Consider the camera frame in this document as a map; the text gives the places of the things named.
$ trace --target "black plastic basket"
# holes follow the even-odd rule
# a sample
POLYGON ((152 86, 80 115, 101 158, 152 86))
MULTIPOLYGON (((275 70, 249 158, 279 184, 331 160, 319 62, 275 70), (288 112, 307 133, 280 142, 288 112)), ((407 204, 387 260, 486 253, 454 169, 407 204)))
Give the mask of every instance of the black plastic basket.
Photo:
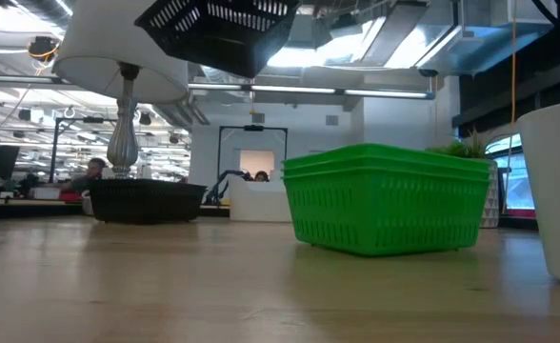
POLYGON ((299 0, 157 0, 135 25, 169 56, 252 78, 289 39, 299 0))
POLYGON ((197 217, 206 187, 174 182, 128 179, 91 184, 97 220, 125 224, 190 221, 197 217))

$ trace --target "stacked baskets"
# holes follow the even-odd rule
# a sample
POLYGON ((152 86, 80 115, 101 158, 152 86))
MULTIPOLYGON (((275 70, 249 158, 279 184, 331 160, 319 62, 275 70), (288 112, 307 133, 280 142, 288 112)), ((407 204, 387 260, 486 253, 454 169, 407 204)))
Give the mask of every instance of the stacked baskets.
POLYGON ((285 162, 298 240, 364 255, 466 248, 477 240, 488 164, 381 145, 285 162))

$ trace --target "white pot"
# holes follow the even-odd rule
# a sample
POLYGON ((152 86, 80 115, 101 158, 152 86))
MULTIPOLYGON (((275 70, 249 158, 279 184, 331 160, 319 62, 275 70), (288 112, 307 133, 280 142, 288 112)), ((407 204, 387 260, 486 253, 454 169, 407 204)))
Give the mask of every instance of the white pot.
POLYGON ((560 279, 560 105, 519 118, 547 269, 560 279))
POLYGON ((482 229, 493 229, 498 227, 500 221, 500 201, 498 200, 498 163, 493 160, 480 159, 490 165, 490 186, 488 187, 488 196, 486 197, 486 205, 483 208, 481 216, 482 229))

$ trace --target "person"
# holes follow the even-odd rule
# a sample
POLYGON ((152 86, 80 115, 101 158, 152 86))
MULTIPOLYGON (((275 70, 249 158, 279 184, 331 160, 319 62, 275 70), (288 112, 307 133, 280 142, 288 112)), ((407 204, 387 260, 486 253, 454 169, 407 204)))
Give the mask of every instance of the person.
POLYGON ((257 174, 254 175, 255 182, 270 182, 270 177, 264 171, 259 171, 257 174))
POLYGON ((102 178, 102 170, 107 166, 107 163, 102 158, 94 157, 88 162, 88 170, 86 175, 78 177, 69 183, 62 184, 60 189, 62 191, 82 193, 90 188, 91 181, 102 178))

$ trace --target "ceiling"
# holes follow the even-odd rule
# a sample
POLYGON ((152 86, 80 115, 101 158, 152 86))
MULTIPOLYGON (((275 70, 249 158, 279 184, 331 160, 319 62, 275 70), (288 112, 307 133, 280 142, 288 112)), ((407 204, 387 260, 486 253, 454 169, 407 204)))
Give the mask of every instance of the ceiling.
MULTIPOLYGON (((398 10, 399 5, 404 5, 402 0, 307 0, 298 11, 288 44, 255 79, 247 80, 190 63, 190 82, 433 91, 430 88, 431 81, 422 76, 418 68, 435 69, 441 75, 474 74, 490 68, 510 53, 507 50, 510 46, 507 32, 511 33, 511 30, 503 12, 507 9, 508 2, 509 0, 470 1, 462 9, 459 1, 422 0, 421 3, 427 6, 417 17, 405 16, 399 24, 392 24, 395 27, 391 28, 389 18, 402 15, 398 10), (362 32, 331 40, 329 27, 339 15, 349 13, 353 13, 358 22, 356 27, 362 32), (392 40, 396 41, 394 45, 389 43, 392 40), (439 46, 442 49, 427 58, 439 46)), ((62 33, 70 16, 60 4, 71 9, 74 1, 7 0, 0 3, 9 4, 0 7, 0 74, 27 76, 38 73, 42 76, 54 76, 50 65, 43 65, 25 53, 26 46, 35 36, 54 37, 62 33), (23 7, 16 8, 12 6, 14 3, 23 7)), ((530 8, 520 10, 525 14, 519 18, 518 48, 526 46, 550 29, 549 23, 540 20, 536 13, 528 12, 530 8)), ((23 166, 45 172, 49 170, 49 150, 34 145, 49 144, 52 141, 54 117, 65 115, 65 111, 71 114, 74 110, 75 118, 93 115, 112 120, 116 119, 117 107, 114 99, 76 87, 41 88, 33 86, 24 96, 20 108, 42 112, 45 120, 26 122, 17 118, 19 109, 11 112, 26 92, 24 86, 0 85, 0 142, 31 143, 32 147, 23 146, 25 159, 21 162, 32 161, 32 154, 27 156, 28 152, 39 150, 40 163, 23 166), (26 137, 15 138, 13 133, 16 130, 25 131, 26 137)), ((243 105, 254 101, 262 105, 340 106, 343 111, 351 111, 359 101, 358 97, 353 96, 285 92, 194 91, 192 95, 201 109, 210 109, 211 106, 207 104, 242 109, 243 105)), ((161 147, 153 154, 142 151, 141 159, 165 161, 153 164, 159 166, 156 169, 160 177, 186 173, 190 166, 187 158, 190 155, 190 137, 187 131, 198 120, 184 112, 182 106, 153 107, 144 104, 139 106, 139 112, 151 113, 149 126, 136 125, 136 129, 141 131, 139 144, 141 147, 161 147), (169 138, 173 132, 180 133, 179 144, 170 144, 169 138), (180 153, 181 160, 169 161, 166 152, 180 153)), ((113 130, 111 122, 96 125, 75 122, 72 125, 82 133, 97 136, 95 142, 85 142, 86 145, 104 147, 105 140, 110 138, 106 132, 113 130)), ((79 138, 78 133, 68 129, 59 138, 59 143, 66 146, 61 153, 67 155, 66 158, 60 157, 61 165, 76 166, 67 170, 78 171, 82 168, 79 166, 83 166, 84 161, 91 156, 104 155, 103 148, 93 147, 90 151, 79 151, 69 147, 68 145, 84 145, 83 137, 79 138), (79 161, 72 161, 77 156, 79 161)))

